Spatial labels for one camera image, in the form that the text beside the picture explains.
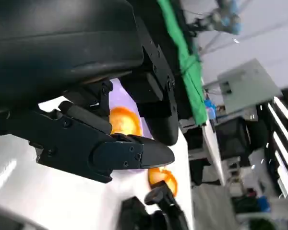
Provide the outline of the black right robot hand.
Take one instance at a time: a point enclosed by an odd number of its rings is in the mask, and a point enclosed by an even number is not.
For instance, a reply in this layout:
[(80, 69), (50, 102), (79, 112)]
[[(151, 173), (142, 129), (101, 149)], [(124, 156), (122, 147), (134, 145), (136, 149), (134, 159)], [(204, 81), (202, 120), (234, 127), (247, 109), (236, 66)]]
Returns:
[(187, 230), (184, 212), (165, 181), (153, 185), (142, 203), (133, 196), (121, 204), (118, 230)]

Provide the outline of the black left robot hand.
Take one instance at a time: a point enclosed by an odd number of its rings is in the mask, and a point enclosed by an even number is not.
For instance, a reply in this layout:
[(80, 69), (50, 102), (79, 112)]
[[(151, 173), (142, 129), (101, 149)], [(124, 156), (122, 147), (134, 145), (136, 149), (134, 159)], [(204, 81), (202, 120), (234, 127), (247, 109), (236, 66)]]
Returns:
[[(152, 138), (112, 133), (112, 79)], [(0, 135), (26, 139), (37, 163), (101, 183), (114, 170), (173, 163), (174, 76), (125, 0), (0, 0)]]

